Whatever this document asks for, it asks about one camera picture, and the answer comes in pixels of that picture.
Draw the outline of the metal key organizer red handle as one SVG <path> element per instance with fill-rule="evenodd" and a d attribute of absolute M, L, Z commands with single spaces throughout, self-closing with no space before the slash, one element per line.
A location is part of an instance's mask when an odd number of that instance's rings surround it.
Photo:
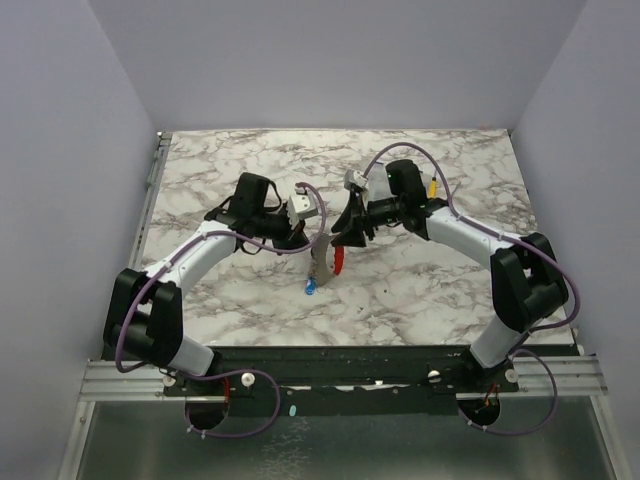
<path fill-rule="evenodd" d="M 344 264 L 344 248 L 331 245 L 333 235 L 322 233 L 310 249 L 310 267 L 307 275 L 314 277 L 316 285 L 322 287 L 337 277 Z"/>

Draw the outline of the blue key tag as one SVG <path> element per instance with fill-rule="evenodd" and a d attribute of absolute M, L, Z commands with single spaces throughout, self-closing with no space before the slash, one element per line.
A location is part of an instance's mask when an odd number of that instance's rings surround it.
<path fill-rule="evenodd" d="M 317 285 L 314 277 L 309 276 L 304 288 L 306 295 L 313 295 L 316 292 Z"/>

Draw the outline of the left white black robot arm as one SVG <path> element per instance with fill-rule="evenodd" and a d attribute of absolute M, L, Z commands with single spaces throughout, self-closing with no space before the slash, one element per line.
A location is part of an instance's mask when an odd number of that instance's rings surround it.
<path fill-rule="evenodd" d="M 240 175 L 234 193 L 207 212 L 195 232 L 172 253 L 144 270 L 126 268 L 116 277 L 103 332 L 113 348 L 118 371 L 128 373 L 127 356 L 137 367 L 153 365 L 186 374 L 195 392 L 206 395 L 220 385 L 213 350 L 184 332 L 183 299 L 218 263 L 249 245 L 259 251 L 291 255 L 311 249 L 320 239 L 307 237 L 309 218 L 327 217 L 316 188 L 295 184 L 288 198 L 266 203 L 274 181 L 253 173 Z"/>

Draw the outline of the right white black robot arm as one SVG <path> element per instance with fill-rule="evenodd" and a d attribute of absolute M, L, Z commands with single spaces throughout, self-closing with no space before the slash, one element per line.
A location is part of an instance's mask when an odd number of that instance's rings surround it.
<path fill-rule="evenodd" d="M 548 261 L 554 258 L 548 239 L 535 232 L 514 243 L 489 234 L 456 216 L 448 202 L 430 197 L 416 164 L 408 159 L 385 167 L 391 196 L 368 198 L 368 181 L 350 169 L 344 177 L 348 203 L 331 228 L 335 247 L 364 248 L 383 225 L 401 224 L 418 237 L 450 247 L 490 272 L 495 317 L 469 347 L 472 359 L 459 367 L 461 383 L 481 391 L 496 376 L 526 333 L 568 300 L 566 283 Z"/>

